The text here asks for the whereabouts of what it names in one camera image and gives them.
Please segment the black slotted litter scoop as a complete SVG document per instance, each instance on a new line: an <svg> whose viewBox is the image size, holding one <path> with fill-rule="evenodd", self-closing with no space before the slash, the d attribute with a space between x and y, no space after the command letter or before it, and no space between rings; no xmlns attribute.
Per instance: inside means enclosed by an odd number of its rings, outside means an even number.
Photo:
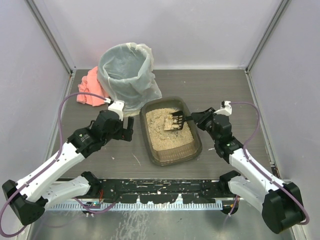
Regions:
<svg viewBox="0 0 320 240"><path fill-rule="evenodd" d="M182 110L169 113L164 118L164 130L180 131L183 129L185 122L193 120L192 116L185 116Z"/></svg>

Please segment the dark translucent litter box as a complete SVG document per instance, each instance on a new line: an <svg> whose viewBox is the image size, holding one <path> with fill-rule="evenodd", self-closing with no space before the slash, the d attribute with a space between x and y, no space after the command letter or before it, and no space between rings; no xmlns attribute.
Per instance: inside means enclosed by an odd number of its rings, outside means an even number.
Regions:
<svg viewBox="0 0 320 240"><path fill-rule="evenodd" d="M155 165L183 163L199 157L202 152L202 142L192 121L185 122L181 130L170 127L170 124L178 125L169 116L176 111L190 115L186 103L177 96L150 101L140 110L142 136L149 159Z"/></svg>

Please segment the bin with plastic liner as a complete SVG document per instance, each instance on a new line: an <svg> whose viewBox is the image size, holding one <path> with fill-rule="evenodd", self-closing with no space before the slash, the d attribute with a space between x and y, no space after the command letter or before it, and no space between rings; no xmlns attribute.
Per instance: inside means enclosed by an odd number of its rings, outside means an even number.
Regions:
<svg viewBox="0 0 320 240"><path fill-rule="evenodd" d="M148 102L162 98L146 44L122 43L108 49L97 66L97 80L112 100L124 102L124 115L138 115Z"/></svg>

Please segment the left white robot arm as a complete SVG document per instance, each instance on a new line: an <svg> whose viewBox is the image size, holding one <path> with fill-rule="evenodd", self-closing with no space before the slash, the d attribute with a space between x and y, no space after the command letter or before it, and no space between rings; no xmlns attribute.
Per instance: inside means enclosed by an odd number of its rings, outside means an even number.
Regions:
<svg viewBox="0 0 320 240"><path fill-rule="evenodd" d="M79 196L95 197L101 182L90 171L54 186L53 183L73 166L99 151L110 140L130 142L135 119L123 118L112 110L102 110L90 125L74 131L60 150L26 177L7 180L2 185L9 206L23 226L37 221L50 207Z"/></svg>

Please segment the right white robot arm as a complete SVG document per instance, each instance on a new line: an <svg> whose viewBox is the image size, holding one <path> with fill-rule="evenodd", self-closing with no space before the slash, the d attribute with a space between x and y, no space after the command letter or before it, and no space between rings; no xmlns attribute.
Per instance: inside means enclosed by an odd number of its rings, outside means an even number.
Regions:
<svg viewBox="0 0 320 240"><path fill-rule="evenodd" d="M210 135L217 155L235 168L219 179L224 191L251 204L275 234L308 223L299 187L277 178L251 156L233 136L229 114L209 108L193 112L191 117L200 130Z"/></svg>

